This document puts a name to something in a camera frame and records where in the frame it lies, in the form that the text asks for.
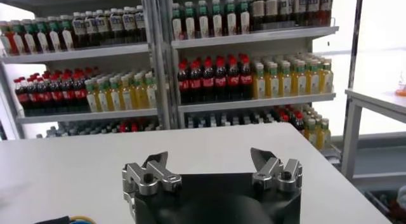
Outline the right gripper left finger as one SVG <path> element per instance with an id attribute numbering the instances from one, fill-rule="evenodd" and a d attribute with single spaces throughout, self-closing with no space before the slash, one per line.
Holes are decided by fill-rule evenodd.
<path id="1" fill-rule="evenodd" d="M 176 193 L 182 187 L 181 175 L 166 168 L 168 152 L 152 154 L 142 165 L 127 163 L 122 169 L 123 192 L 126 194 L 155 195 L 159 189 Z"/>

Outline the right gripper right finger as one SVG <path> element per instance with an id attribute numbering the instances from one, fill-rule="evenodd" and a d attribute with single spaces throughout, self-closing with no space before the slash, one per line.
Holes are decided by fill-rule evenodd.
<path id="1" fill-rule="evenodd" d="M 293 193 L 301 190 L 303 167 L 297 159 L 283 163 L 270 151 L 251 148 L 251 159 L 256 172 L 252 174 L 252 185 L 257 192 L 277 189 Z"/>

